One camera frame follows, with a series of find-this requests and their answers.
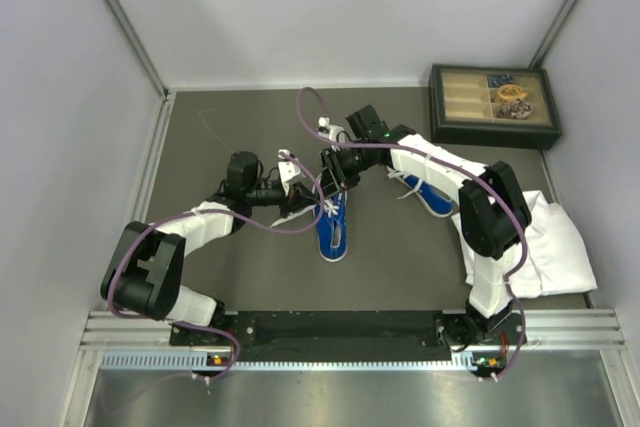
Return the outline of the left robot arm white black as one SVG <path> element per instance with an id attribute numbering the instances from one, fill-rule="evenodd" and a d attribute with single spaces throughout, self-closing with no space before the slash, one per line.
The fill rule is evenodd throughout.
<path id="1" fill-rule="evenodd" d="M 276 206 L 289 216 L 323 201 L 320 186 L 303 184 L 309 172 L 289 151 L 279 151 L 276 171 L 271 179 L 256 154 L 236 152 L 217 190 L 196 207 L 150 224 L 127 224 L 100 287 L 109 311 L 185 325 L 205 343 L 220 341 L 227 329 L 224 304 L 183 285 L 184 260 L 251 223 L 256 207 Z"/>

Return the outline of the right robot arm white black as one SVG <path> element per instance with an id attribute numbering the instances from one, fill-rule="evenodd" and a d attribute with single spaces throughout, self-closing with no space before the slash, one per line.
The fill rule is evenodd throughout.
<path id="1" fill-rule="evenodd" d="M 315 134 L 329 145 L 321 154 L 326 193 L 353 188 L 362 172 L 384 166 L 449 198 L 458 209 L 463 243 L 474 254 L 467 331 L 478 342 L 492 341 L 516 303 L 511 278 L 529 252 L 525 230 L 532 216 L 513 169 L 465 160 L 404 125 L 389 128 L 372 106 L 347 121 L 353 140 L 328 118 L 318 120 Z"/>

